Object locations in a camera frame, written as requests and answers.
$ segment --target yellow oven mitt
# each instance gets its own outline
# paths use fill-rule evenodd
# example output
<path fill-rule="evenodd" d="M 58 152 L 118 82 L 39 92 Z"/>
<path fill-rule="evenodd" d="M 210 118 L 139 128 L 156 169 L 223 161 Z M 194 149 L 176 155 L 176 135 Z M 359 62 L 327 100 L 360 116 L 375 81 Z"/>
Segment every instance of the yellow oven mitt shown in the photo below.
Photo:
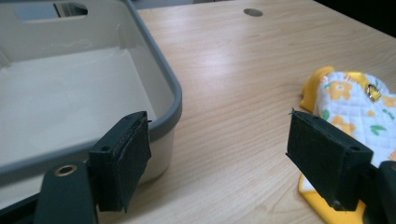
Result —
<path fill-rule="evenodd" d="M 396 160 L 396 95 L 380 79 L 361 72 L 320 68 L 303 87 L 300 107 L 354 137 L 374 152 L 372 165 Z M 355 212 L 333 210 L 302 175 L 299 191 L 327 223 L 362 223 Z"/>

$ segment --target table surface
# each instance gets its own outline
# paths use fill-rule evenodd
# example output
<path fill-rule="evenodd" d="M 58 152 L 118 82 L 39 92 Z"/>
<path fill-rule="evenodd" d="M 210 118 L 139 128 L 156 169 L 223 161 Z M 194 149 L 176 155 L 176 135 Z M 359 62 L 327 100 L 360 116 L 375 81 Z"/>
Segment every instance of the table surface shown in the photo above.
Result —
<path fill-rule="evenodd" d="M 262 11 L 261 17 L 244 13 Z M 290 111 L 318 68 L 396 91 L 396 39 L 310 0 L 139 11 L 183 89 L 170 167 L 101 223 L 320 223 L 285 156 Z"/>

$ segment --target plastic container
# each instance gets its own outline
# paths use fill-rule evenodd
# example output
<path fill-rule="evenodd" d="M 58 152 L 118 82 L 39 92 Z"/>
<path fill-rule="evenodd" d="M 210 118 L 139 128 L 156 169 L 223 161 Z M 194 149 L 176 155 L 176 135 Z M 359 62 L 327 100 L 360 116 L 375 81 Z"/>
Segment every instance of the plastic container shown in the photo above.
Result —
<path fill-rule="evenodd" d="M 35 11 L 57 4 L 82 13 Z M 152 120 L 152 158 L 141 181 L 159 176 L 172 158 L 181 88 L 130 1 L 67 4 L 0 4 L 0 208 L 38 192 L 54 164 L 85 160 L 135 111 Z"/>

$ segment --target wooden table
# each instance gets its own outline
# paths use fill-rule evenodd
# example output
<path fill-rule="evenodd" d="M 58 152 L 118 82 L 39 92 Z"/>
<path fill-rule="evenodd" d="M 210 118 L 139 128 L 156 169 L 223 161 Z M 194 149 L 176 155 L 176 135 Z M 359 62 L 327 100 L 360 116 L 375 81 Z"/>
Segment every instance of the wooden table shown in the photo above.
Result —
<path fill-rule="evenodd" d="M 262 11 L 261 17 L 244 13 Z M 101 223 L 320 223 L 285 156 L 301 88 L 324 65 L 396 91 L 396 39 L 309 0 L 141 10 L 183 89 L 174 156 Z"/>

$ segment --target wood grain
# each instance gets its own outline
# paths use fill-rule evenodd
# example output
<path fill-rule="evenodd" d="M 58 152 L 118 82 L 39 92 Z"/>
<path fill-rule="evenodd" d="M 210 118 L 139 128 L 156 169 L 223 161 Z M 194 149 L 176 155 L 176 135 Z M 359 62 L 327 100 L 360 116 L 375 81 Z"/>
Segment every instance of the wood grain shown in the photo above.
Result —
<path fill-rule="evenodd" d="M 244 14 L 245 8 L 262 17 Z M 396 41 L 309 0 L 139 11 L 183 89 L 172 163 L 101 223 L 320 223 L 285 156 L 301 88 L 324 65 L 396 91 Z"/>

